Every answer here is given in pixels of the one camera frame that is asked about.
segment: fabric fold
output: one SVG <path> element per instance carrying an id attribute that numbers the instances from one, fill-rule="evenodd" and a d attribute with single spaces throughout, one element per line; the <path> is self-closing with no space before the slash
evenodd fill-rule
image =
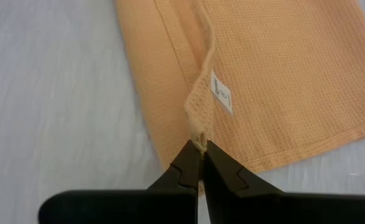
<path id="1" fill-rule="evenodd" d="M 365 16 L 355 0 L 116 0 L 164 167 L 191 138 L 258 172 L 365 137 Z M 230 89 L 234 113 L 211 92 Z"/>

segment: gray table surface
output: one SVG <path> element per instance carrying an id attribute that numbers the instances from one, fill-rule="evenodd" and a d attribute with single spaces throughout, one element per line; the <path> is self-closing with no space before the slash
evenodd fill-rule
<path id="1" fill-rule="evenodd" d="M 161 175 L 114 7 L 0 0 L 1 224 L 36 223 L 63 190 L 139 189 Z M 365 194 L 365 139 L 260 176 L 291 192 Z"/>

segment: orange towel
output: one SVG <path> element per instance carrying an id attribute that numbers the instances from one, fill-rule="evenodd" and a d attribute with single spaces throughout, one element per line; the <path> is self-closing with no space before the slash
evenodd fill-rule
<path id="1" fill-rule="evenodd" d="M 256 172 L 365 137 L 365 17 L 355 0 L 116 8 L 164 167 L 189 138 L 202 151 L 214 141 Z"/>

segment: towel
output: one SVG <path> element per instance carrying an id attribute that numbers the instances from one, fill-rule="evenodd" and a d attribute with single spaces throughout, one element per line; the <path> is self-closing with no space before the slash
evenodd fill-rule
<path id="1" fill-rule="evenodd" d="M 365 137 L 355 0 L 115 2 L 164 168 L 190 138 L 259 172 Z"/>

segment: white label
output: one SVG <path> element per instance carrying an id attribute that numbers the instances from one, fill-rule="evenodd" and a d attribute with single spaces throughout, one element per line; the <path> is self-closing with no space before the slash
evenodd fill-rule
<path id="1" fill-rule="evenodd" d="M 211 87 L 214 96 L 227 108 L 232 114 L 231 91 L 220 82 L 214 71 L 210 75 Z"/>

